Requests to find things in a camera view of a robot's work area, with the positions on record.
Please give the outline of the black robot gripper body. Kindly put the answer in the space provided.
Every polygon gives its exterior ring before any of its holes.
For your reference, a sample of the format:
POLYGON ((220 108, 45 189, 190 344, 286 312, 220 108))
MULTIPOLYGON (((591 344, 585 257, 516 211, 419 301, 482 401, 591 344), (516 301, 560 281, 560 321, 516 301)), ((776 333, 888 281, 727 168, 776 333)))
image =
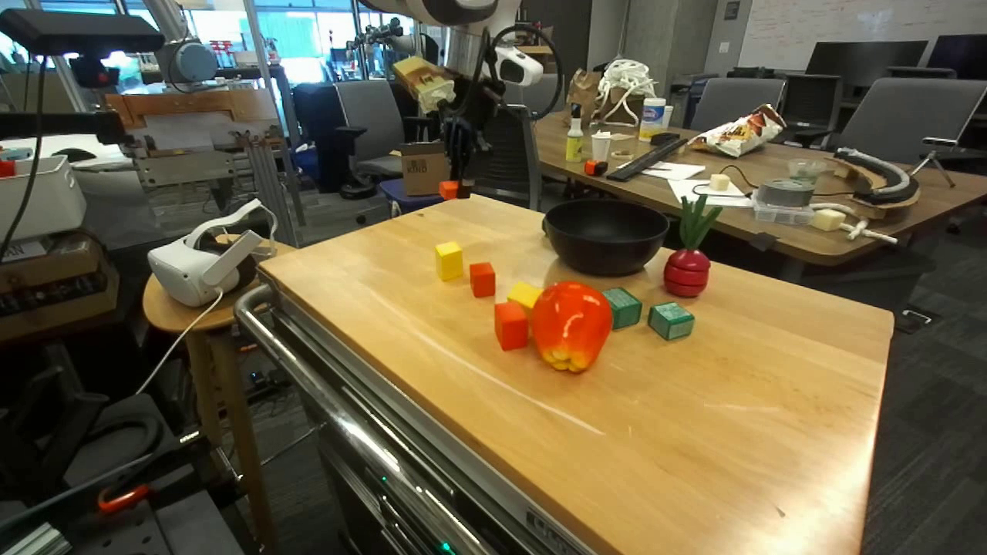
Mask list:
POLYGON ((442 104, 439 131, 453 177, 462 177, 469 168, 469 156, 488 148, 486 129, 501 108, 504 85, 471 85, 462 98, 442 104))

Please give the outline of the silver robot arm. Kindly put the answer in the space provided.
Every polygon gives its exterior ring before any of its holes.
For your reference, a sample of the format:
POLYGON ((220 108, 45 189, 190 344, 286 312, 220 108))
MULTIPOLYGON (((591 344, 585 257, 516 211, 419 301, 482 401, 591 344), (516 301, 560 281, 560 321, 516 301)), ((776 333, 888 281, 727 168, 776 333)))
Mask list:
POLYGON ((475 131, 493 118, 510 85, 530 85, 544 63, 511 38, 524 34, 517 22, 522 0, 361 0, 377 11, 411 16, 419 23, 451 31, 443 71, 457 95, 439 104, 439 131, 449 148, 451 176, 460 177, 475 152, 475 131))

